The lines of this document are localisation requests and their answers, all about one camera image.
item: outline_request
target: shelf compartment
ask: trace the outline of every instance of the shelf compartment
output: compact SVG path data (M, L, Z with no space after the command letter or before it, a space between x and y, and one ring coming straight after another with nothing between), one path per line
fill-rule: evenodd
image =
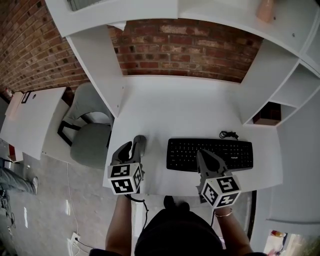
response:
M292 53L268 40L263 41L236 94L243 124L270 101L298 64L299 58Z
M250 121L246 123L246 125L265 127L278 126L297 110L296 107L278 103L274 106L274 104L274 102L268 102Z
M303 56L303 59L309 63L318 73L320 73L320 17L317 22L316 32L312 41Z
M284 85L271 97L271 102L300 108L320 86L320 79L299 64Z

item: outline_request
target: white wall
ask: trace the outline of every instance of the white wall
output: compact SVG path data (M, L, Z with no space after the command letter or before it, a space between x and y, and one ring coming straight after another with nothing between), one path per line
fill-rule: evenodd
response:
M283 184L272 189L270 219L320 224L320 92L277 130Z
M283 184L257 191L250 241L256 252L269 230L320 235L320 91L277 132Z

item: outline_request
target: sneaker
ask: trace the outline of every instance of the sneaker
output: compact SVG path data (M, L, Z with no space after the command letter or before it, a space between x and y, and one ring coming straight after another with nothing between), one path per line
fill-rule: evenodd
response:
M33 187L34 194L36 195L38 193L38 185L39 185L38 177L34 177L32 179L31 184L32 184L32 187Z
M176 203L174 201L174 198L170 195L166 195L164 197L163 205L164 205L164 208L166 208L167 210L171 210L176 207Z

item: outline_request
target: bracelet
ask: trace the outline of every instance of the bracelet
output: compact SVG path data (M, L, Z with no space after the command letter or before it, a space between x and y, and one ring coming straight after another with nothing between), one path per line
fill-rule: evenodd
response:
M232 214L232 209L231 209L231 211L228 213L228 214L225 214L225 215L217 215L216 214L216 212L214 212L214 215L217 217L217 218L223 218L223 217L228 217L228 216L230 216L231 214Z

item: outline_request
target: black sticker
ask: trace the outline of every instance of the black sticker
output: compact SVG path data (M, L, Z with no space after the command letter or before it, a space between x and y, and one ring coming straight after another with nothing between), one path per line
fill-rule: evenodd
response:
M140 185L140 182L142 180L140 166L138 166L138 168L136 169L136 171L133 175L133 180L134 180L135 187L138 188Z
M112 168L110 178L129 176L129 174L130 174L130 164L116 165Z
M208 201L210 205L214 205L218 198L217 192L207 183L203 191L203 197Z
M239 195L239 193L222 196L220 202L218 203L218 205L216 207L228 206L228 205L233 204L235 199L237 198L237 195Z
M222 193L239 190L239 187L232 176L219 178L217 179L217 182L221 188Z
M31 91L27 91L22 98L21 104L25 104L27 102L27 99L29 98Z
M111 183L116 194L129 193L134 191L129 178L111 180Z

